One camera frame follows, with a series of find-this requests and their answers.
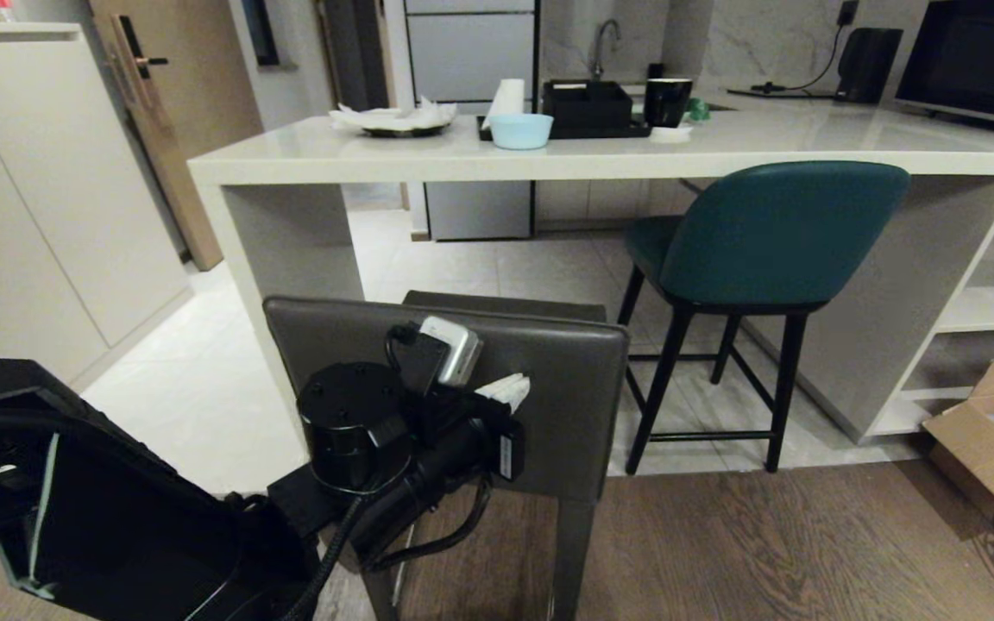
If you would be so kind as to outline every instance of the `door handle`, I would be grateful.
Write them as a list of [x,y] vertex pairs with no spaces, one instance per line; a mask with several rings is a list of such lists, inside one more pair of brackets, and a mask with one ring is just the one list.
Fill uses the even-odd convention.
[[125,78],[133,91],[137,94],[137,101],[141,102],[143,109],[154,117],[161,126],[170,125],[170,119],[161,105],[159,92],[155,89],[155,83],[151,81],[150,66],[165,66],[170,64],[169,60],[157,58],[150,59],[143,55],[141,43],[137,40],[137,34],[133,30],[133,21],[129,16],[110,16],[114,25],[114,39],[118,53],[116,58],[122,59],[122,66],[125,67]]
[[147,56],[137,56],[137,58],[134,58],[133,61],[137,63],[137,68],[143,66],[169,66],[169,64],[171,64],[171,60],[163,58],[150,59],[147,58]]

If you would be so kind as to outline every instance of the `tile floor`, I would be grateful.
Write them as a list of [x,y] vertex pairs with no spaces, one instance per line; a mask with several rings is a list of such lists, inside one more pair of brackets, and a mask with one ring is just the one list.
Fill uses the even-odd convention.
[[[397,187],[346,189],[363,288],[375,302],[398,303],[411,288],[557,302],[604,304],[615,321],[631,263],[619,231],[541,235],[530,241],[433,243],[409,239],[409,213]],[[211,492],[263,490],[305,458],[287,405],[268,377],[225,264],[192,273],[194,299],[84,392],[129,433]],[[632,351],[650,353],[666,333],[670,308],[651,291],[632,321]],[[686,351],[713,351],[722,319],[698,317]],[[766,385],[777,367],[745,335],[738,346]],[[769,412],[734,365],[720,386],[710,363],[679,363],[656,430],[757,428]],[[636,368],[649,386],[654,366]],[[608,472],[623,473],[639,416],[624,391]],[[764,442],[648,445],[639,474],[762,467]],[[857,447],[797,390],[782,464],[812,467],[912,459],[903,439]]]

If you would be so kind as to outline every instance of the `faucet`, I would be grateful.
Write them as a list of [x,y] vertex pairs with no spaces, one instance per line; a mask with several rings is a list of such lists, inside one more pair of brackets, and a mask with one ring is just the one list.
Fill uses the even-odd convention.
[[600,82],[601,76],[604,75],[604,66],[601,64],[601,42],[604,41],[604,35],[607,34],[608,27],[612,27],[613,35],[615,38],[612,39],[612,51],[616,51],[616,44],[620,42],[620,23],[616,20],[608,20],[601,24],[601,27],[596,30],[596,40],[593,42],[593,82]]

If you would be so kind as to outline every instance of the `marble backsplash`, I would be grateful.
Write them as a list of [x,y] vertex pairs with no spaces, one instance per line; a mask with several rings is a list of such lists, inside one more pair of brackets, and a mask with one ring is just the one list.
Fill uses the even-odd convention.
[[540,78],[588,78],[596,30],[608,19],[622,39],[602,46],[604,79],[639,82],[648,63],[662,58],[670,0],[542,0]]
[[[840,6],[841,0],[714,0],[701,78],[723,86],[765,81],[796,86],[811,82],[831,59]],[[857,19],[843,31],[832,70],[815,88],[835,90],[841,48],[853,28],[903,28],[900,51],[889,78],[889,91],[894,91],[926,7],[927,0],[861,1]]]
[[[903,28],[888,82],[895,93],[928,0],[861,0],[853,28]],[[614,17],[623,39],[605,44],[604,79],[639,82],[663,62],[705,86],[804,84],[831,58],[841,0],[542,0],[540,78],[588,76],[597,27]],[[816,88],[839,83],[835,66]]]

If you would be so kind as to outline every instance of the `paper towel roll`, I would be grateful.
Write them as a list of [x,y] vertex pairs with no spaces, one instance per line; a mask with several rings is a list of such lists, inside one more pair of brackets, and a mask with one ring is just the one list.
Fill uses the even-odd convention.
[[481,123],[482,129],[489,129],[489,117],[498,114],[524,113],[524,81],[520,78],[506,78],[500,81],[494,102],[489,104],[489,112]]

